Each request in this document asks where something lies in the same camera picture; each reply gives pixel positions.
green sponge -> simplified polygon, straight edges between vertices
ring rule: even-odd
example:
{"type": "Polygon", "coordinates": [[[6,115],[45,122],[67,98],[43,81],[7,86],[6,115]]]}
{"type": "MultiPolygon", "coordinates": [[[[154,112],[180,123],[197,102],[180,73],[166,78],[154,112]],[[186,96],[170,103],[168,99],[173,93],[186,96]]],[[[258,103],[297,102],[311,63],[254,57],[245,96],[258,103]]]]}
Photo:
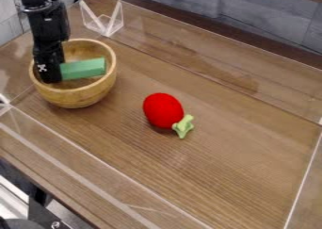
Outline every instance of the green sponge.
{"type": "Polygon", "coordinates": [[[95,58],[77,62],[62,63],[63,80],[74,80],[106,74],[106,59],[95,58]]]}

wooden bowl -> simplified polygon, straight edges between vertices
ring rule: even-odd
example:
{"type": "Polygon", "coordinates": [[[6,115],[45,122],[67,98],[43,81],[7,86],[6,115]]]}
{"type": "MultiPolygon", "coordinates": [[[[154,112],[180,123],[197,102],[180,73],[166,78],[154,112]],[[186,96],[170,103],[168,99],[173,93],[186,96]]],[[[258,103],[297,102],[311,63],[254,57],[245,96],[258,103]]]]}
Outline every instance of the wooden bowl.
{"type": "Polygon", "coordinates": [[[101,41],[73,39],[63,43],[66,61],[79,61],[91,58],[106,58],[107,74],[55,84],[43,83],[34,61],[30,66],[30,76],[43,98],[57,106],[81,108],[97,103],[109,93],[117,81],[117,54],[113,48],[101,41]]]}

toy strawberry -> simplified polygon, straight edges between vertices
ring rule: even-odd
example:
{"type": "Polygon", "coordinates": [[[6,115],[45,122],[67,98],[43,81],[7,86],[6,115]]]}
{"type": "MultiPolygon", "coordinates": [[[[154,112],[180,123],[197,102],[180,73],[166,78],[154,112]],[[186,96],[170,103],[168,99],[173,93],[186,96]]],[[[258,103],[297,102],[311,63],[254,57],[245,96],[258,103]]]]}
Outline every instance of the toy strawberry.
{"type": "Polygon", "coordinates": [[[149,122],[160,128],[173,128],[181,139],[194,129],[192,123],[194,117],[189,114],[185,115],[181,102],[166,93],[156,93],[145,99],[144,111],[149,122]]]}

bowl rim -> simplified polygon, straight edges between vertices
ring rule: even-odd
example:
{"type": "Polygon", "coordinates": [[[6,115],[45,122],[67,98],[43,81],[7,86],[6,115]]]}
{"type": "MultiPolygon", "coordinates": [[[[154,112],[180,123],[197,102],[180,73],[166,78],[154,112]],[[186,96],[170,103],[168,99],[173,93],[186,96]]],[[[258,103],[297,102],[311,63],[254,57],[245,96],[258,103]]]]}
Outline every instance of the bowl rim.
{"type": "Polygon", "coordinates": [[[54,92],[61,92],[61,93],[66,93],[66,92],[77,92],[77,91],[83,91],[90,89],[91,87],[95,87],[98,84],[101,84],[109,77],[110,75],[114,73],[115,69],[117,69],[117,53],[114,51],[114,49],[102,41],[94,40],[94,39],[86,39],[86,38],[78,38],[78,39],[70,39],[66,42],[75,42],[75,41],[89,41],[89,42],[94,42],[97,44],[101,44],[102,46],[105,46],[105,48],[109,50],[110,54],[111,54],[111,66],[109,68],[109,72],[106,73],[106,75],[94,83],[91,83],[90,85],[77,88],[77,89],[70,89],[70,90],[63,90],[63,89],[58,89],[58,88],[53,88],[46,86],[42,82],[39,82],[39,80],[37,79],[35,75],[34,75],[34,60],[30,64],[30,78],[34,82],[34,84],[41,87],[43,90],[51,90],[54,92]]]}

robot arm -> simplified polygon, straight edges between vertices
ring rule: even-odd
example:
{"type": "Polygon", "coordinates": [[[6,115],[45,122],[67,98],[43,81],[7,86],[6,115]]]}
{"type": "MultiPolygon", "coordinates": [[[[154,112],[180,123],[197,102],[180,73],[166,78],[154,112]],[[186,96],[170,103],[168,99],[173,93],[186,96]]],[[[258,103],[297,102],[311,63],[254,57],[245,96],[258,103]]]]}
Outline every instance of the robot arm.
{"type": "Polygon", "coordinates": [[[61,82],[62,42],[71,36],[66,6],[59,0],[22,0],[22,3],[33,28],[33,54],[41,78],[46,83],[61,82]]]}

